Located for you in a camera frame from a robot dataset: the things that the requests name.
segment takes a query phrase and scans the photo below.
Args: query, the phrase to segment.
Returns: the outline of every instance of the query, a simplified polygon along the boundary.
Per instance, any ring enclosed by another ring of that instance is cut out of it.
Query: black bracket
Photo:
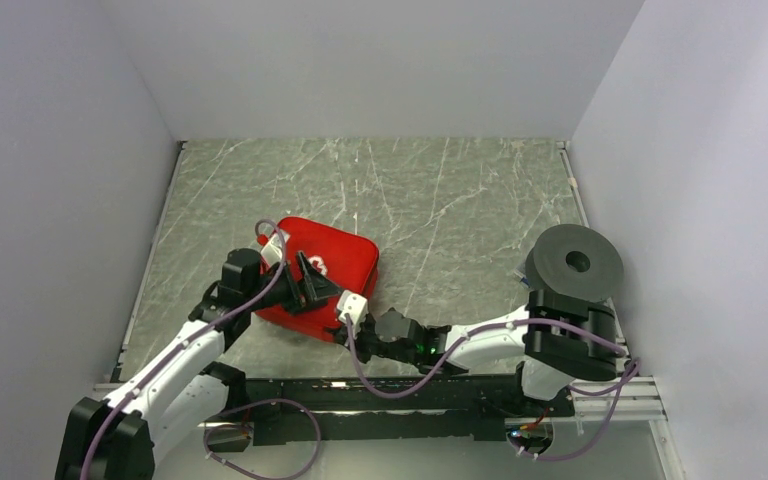
[[[561,320],[608,341],[616,339],[614,312],[599,303],[535,290],[528,296],[528,311],[531,317]],[[526,355],[572,377],[604,382],[617,376],[617,355],[612,350],[567,330],[532,325],[522,340]]]

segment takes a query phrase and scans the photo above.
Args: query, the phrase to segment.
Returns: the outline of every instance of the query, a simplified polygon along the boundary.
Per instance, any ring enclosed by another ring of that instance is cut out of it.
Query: white wall
[[[768,478],[768,1],[647,0],[573,162],[688,478]]]
[[[0,479],[109,372],[175,159],[94,0],[0,1]]]
[[[103,0],[180,139],[569,138],[643,0]]]

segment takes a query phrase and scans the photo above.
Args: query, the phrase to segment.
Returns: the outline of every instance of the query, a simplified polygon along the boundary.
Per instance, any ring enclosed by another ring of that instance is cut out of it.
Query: wire
[[[625,350],[623,350],[622,347],[619,345],[610,342],[608,340],[605,340],[602,337],[599,337],[592,332],[588,332],[587,330],[584,330],[582,328],[576,327],[574,325],[570,325],[568,323],[561,322],[559,320],[554,320],[551,318],[526,318],[521,320],[514,320],[513,322],[506,322],[506,323],[490,323],[485,325],[480,325],[469,332],[467,332],[465,335],[461,336],[457,340],[452,343],[452,345],[446,350],[446,352],[443,353],[443,355],[440,356],[440,359],[437,361],[437,363],[431,368],[431,370],[428,372],[428,374],[423,377],[420,381],[418,381],[416,384],[414,384],[412,387],[402,390],[401,392],[382,392],[381,390],[378,390],[375,388],[372,383],[370,383],[369,379],[366,378],[366,376],[363,374],[363,367],[360,364],[360,361],[357,358],[357,347],[355,346],[355,339],[354,335],[352,333],[352,321],[351,318],[346,315],[346,331],[348,333],[348,341],[349,341],[349,351],[351,354],[352,363],[355,367],[355,372],[358,375],[358,379],[363,384],[364,387],[366,387],[367,390],[372,392],[378,397],[381,398],[388,398],[388,399],[396,399],[396,398],[404,398],[409,395],[413,395],[416,393],[420,388],[425,386],[426,383],[428,383],[429,380],[440,370],[440,368],[443,366],[443,363],[446,362],[446,360],[449,359],[450,356],[457,350],[457,348],[465,341],[467,341],[470,337],[477,335],[482,332],[490,331],[490,330],[498,330],[502,328],[508,328],[509,325],[513,325],[514,327],[521,327],[525,325],[549,325],[552,327],[559,327],[565,330],[568,330],[580,337],[587,338],[588,340],[597,343],[605,348],[608,348],[615,353],[619,355],[625,355]],[[596,431],[596,434],[593,435],[593,437],[580,449],[576,450],[575,452],[568,453],[565,455],[558,455],[554,457],[546,457],[546,456],[535,456],[534,458],[536,460],[541,460],[545,462],[559,462],[564,460],[572,460],[574,458],[577,458],[581,455],[584,455],[587,453],[593,446],[596,444],[596,442],[599,441],[600,438],[605,434],[605,431],[607,430],[608,424],[611,422],[611,417],[614,416],[614,411],[617,408],[617,403],[619,402],[620,398],[620,391],[622,390],[622,387],[625,386],[629,381],[631,381],[632,378],[634,378],[635,375],[637,375],[637,372],[640,371],[640,359],[633,359],[631,363],[626,365],[626,369],[623,372],[622,377],[620,378],[620,381],[612,387],[613,390],[616,390],[616,394],[614,395],[614,401],[611,404],[611,407],[608,409],[607,415],[605,415],[605,419],[602,421],[602,424],[599,426],[599,429]]]
[[[443,355],[440,356],[440,359],[437,360],[437,363],[434,364],[433,367],[431,367],[431,370],[428,372],[428,374],[425,375],[419,382],[414,384],[412,387],[402,390],[401,392],[383,392],[381,390],[378,390],[375,388],[372,383],[369,382],[369,379],[366,378],[366,376],[363,374],[363,367],[360,364],[360,360],[357,358],[357,346],[355,345],[355,337],[353,334],[353,325],[350,318],[348,318],[348,314],[345,314],[346,317],[346,332],[348,333],[348,341],[349,341],[349,351],[351,352],[351,359],[352,363],[355,366],[355,372],[358,374],[358,379],[363,384],[364,387],[366,387],[367,390],[372,392],[375,396],[386,398],[386,399],[397,399],[397,398],[404,398],[410,395],[413,395],[416,393],[419,389],[425,386],[426,383],[431,380],[432,377],[434,377],[435,374],[437,374],[438,371],[440,371],[440,368],[443,367],[443,364],[446,363],[446,361],[449,359],[449,357],[452,356],[452,354],[457,350],[457,348],[467,341],[470,337],[473,337],[475,335],[478,335],[479,333],[487,332],[490,330],[499,330],[502,328],[508,328],[509,324],[512,324],[514,327],[522,327],[525,325],[549,325],[552,327],[559,327],[565,330],[569,330],[570,332],[580,336],[585,337],[588,340],[597,343],[605,348],[608,348],[620,355],[625,355],[625,350],[623,350],[622,347],[619,345],[609,342],[608,340],[605,340],[602,337],[599,337],[591,332],[588,332],[587,330],[584,330],[582,328],[576,327],[575,325],[570,325],[568,323],[561,322],[560,320],[555,320],[552,318],[526,318],[522,320],[514,320],[513,322],[505,322],[505,323],[490,323],[485,325],[479,325],[469,332],[467,332],[464,336],[461,336],[457,340],[452,343],[452,345],[443,353]]]
[[[564,455],[556,455],[556,456],[550,456],[547,457],[545,455],[536,457],[537,460],[543,461],[543,462],[563,462],[566,460],[572,460],[574,458],[578,458],[585,453],[587,453],[591,448],[593,448],[594,445],[599,441],[600,438],[605,434],[605,432],[608,430],[608,425],[611,423],[611,417],[614,416],[614,411],[617,409],[617,403],[620,401],[620,392],[622,391],[622,387],[624,387],[629,380],[634,378],[635,375],[637,375],[637,372],[640,371],[640,359],[635,358],[631,361],[631,363],[626,367],[626,371],[623,374],[622,378],[620,379],[620,382],[617,384],[619,385],[619,388],[617,388],[617,393],[614,394],[614,401],[611,402],[611,408],[608,409],[608,413],[605,415],[605,419],[602,420],[602,423],[599,425],[599,429],[596,430],[596,433],[590,437],[590,440],[584,444],[583,447],[579,448],[578,450],[572,452],[572,453],[566,453]]]
[[[541,413],[540,416],[537,417],[537,420],[535,420],[532,423],[525,424],[525,425],[519,427],[519,429],[527,431],[527,430],[533,430],[533,429],[537,428],[537,425],[540,425],[540,422],[542,422],[543,419],[546,418],[546,415],[548,415],[548,414],[549,414],[549,407],[546,407],[546,409],[543,410],[543,413]]]
[[[284,234],[281,232],[281,229],[278,228],[278,225],[273,222],[272,220],[259,220],[254,227],[255,235],[259,234],[259,230],[261,225],[266,224],[272,227],[272,230],[275,232],[275,234],[278,236],[278,240],[281,243],[281,258],[286,259],[287,258],[287,242],[284,239]],[[213,320],[212,322],[206,324],[204,327],[198,329],[196,332],[194,332],[189,337],[182,340],[180,343],[175,345],[172,350],[169,351],[169,353],[166,354],[163,358],[158,361],[154,367],[148,371],[148,373],[145,374],[145,376],[137,382],[136,385],[134,385],[134,388],[131,389],[130,392],[126,393],[125,396],[122,398],[122,400],[113,407],[112,410],[110,410],[110,413],[107,415],[107,417],[104,419],[104,421],[101,423],[101,426],[98,428],[98,430],[95,433],[95,436],[93,436],[92,441],[90,442],[89,447],[87,448],[87,454],[84,456],[84,463],[81,465],[81,475],[80,480],[90,480],[90,467],[92,465],[93,457],[95,457],[95,453],[98,450],[98,446],[101,443],[102,437],[104,437],[104,432],[107,431],[107,429],[110,427],[110,424],[113,423],[113,420],[116,418],[116,416],[122,412],[122,410],[125,409],[128,404],[137,398],[137,396],[143,391],[146,385],[148,385],[152,380],[157,378],[157,375],[166,368],[169,363],[172,362],[172,360],[182,351],[184,351],[188,345],[191,345],[195,340],[206,334],[207,332],[211,330],[215,330],[216,327],[221,326],[234,316],[240,314],[241,312],[248,310],[252,305],[260,301],[267,293],[269,293],[270,290],[272,290],[272,287],[275,286],[276,283],[278,283],[278,280],[281,278],[281,273],[284,270],[284,262],[280,262],[278,264],[278,269],[275,272],[275,275],[272,277],[272,280],[269,281],[269,283],[263,288],[263,290],[260,291],[257,295],[255,295],[251,300],[246,302],[245,304],[227,312],[225,315],[222,315],[221,317]]]
[[[268,400],[258,400],[257,402],[253,402],[248,405],[243,405],[242,407],[236,407],[229,410],[225,410],[224,412],[220,413],[219,416],[231,415],[232,413],[237,413],[243,410],[249,411],[249,409],[251,408],[258,407],[260,405],[273,404],[273,403],[286,403],[287,405],[292,405],[298,408],[299,410],[302,411],[302,413],[304,413],[305,415],[308,416],[308,418],[310,418],[310,421],[313,423],[313,428],[314,430],[316,430],[316,443],[314,444],[314,447],[313,447],[313,455],[310,456],[310,459],[307,461],[306,464],[304,464],[302,468],[299,469],[299,471],[297,471],[292,475],[288,475],[286,477],[263,477],[254,472],[251,472],[249,470],[246,470],[240,467],[234,462],[229,462],[228,460],[213,453],[213,451],[210,450],[210,445],[208,444],[208,441],[210,440],[211,435],[213,435],[214,433],[216,433],[217,430],[222,428],[221,425],[218,427],[213,427],[209,429],[204,434],[202,443],[204,445],[204,451],[207,452],[207,458],[216,460],[217,462],[221,463],[223,466],[226,466],[231,470],[234,470],[237,473],[241,473],[249,478],[254,478],[255,480],[293,480],[295,478],[301,477],[308,470],[310,470],[310,467],[313,466],[313,462],[316,461],[316,457],[319,455],[319,449],[322,447],[322,430],[319,427],[319,422],[316,421],[316,417],[313,416],[313,413],[311,413],[310,410],[308,410],[304,405],[298,402],[294,402],[293,400],[288,400],[286,398],[270,398]]]

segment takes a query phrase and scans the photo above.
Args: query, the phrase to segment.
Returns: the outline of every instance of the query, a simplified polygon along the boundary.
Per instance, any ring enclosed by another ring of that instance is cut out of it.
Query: red pouch
[[[288,259],[293,261],[296,252],[303,252],[311,265],[332,282],[366,298],[372,296],[378,280],[378,247],[371,240],[300,217],[283,218],[278,228],[289,235]],[[258,239],[261,245],[267,241],[264,236]],[[298,268],[292,268],[299,280]],[[281,307],[258,310],[257,315],[284,328],[333,342],[333,332],[342,326],[335,313],[338,300],[330,298],[328,305],[298,315],[290,315]]]

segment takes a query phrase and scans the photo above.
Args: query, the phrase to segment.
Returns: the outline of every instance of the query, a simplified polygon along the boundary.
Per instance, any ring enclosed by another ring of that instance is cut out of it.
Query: white connector
[[[281,230],[281,233],[284,234],[284,241],[289,242],[290,234],[284,230]],[[273,233],[272,236],[269,237],[269,241],[260,249],[260,256],[263,257],[266,264],[270,267],[282,260],[281,240],[278,239],[278,234]]]
[[[352,322],[352,336],[357,338],[359,324],[369,312],[369,301],[357,293],[344,290],[337,302],[337,318],[343,322]]]

